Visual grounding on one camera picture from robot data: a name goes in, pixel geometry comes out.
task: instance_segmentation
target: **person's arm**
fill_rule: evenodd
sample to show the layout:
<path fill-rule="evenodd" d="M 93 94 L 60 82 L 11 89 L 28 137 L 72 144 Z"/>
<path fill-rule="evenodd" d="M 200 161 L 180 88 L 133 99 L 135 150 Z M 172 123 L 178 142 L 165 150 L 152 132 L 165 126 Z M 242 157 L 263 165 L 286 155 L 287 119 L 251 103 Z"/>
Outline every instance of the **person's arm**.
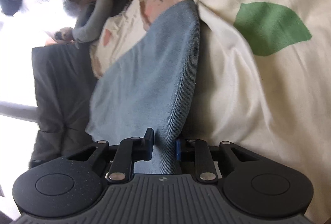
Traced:
<path fill-rule="evenodd" d="M 106 20 L 110 17 L 112 8 L 113 0 L 97 0 L 87 23 L 72 30 L 73 38 L 80 43 L 98 39 Z"/>

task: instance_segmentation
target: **green leaf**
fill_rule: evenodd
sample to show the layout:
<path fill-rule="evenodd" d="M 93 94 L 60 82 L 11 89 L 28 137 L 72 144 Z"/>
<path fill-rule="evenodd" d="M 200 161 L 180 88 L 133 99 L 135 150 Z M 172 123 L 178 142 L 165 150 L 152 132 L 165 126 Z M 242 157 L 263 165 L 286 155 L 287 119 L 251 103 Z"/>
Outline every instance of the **green leaf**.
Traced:
<path fill-rule="evenodd" d="M 255 55 L 268 56 L 281 49 L 312 38 L 307 27 L 288 7 L 254 2 L 241 4 L 234 22 Z"/>

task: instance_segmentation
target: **gray sleeve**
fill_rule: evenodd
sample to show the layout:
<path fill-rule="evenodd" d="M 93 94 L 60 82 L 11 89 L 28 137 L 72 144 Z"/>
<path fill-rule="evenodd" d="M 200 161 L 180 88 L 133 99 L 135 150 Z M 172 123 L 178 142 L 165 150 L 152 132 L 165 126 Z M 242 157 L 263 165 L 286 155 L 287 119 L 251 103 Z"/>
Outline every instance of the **gray sleeve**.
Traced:
<path fill-rule="evenodd" d="M 97 0 L 87 23 L 72 30 L 73 38 L 80 43 L 98 39 L 106 20 L 110 17 L 112 8 L 113 0 Z"/>

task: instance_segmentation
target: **ribbed gray panel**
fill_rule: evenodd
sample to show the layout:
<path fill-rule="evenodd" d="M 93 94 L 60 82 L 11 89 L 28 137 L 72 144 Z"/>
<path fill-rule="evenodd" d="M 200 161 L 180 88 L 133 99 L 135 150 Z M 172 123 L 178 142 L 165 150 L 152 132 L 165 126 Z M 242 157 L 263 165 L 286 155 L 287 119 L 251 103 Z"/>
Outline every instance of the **ribbed gray panel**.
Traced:
<path fill-rule="evenodd" d="M 137 174 L 129 183 L 112 185 L 103 198 L 80 215 L 46 220 L 23 215 L 17 224 L 311 224 L 298 215 L 286 220 L 260 220 L 229 206 L 213 185 L 190 175 Z"/>

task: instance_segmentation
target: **bedsheet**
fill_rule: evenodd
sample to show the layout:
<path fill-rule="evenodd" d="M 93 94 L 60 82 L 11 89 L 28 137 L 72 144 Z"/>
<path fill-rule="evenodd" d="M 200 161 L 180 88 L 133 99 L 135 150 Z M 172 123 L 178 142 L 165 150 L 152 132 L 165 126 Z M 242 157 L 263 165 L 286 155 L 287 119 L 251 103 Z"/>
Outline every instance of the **bedsheet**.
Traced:
<path fill-rule="evenodd" d="M 229 140 L 301 171 L 314 185 L 307 216 L 324 223 L 331 216 L 331 0 L 196 1 L 201 44 L 183 134 L 211 145 Z M 91 54 L 99 77 L 146 34 L 140 2 L 106 22 Z M 229 29 L 247 43 L 229 38 Z"/>

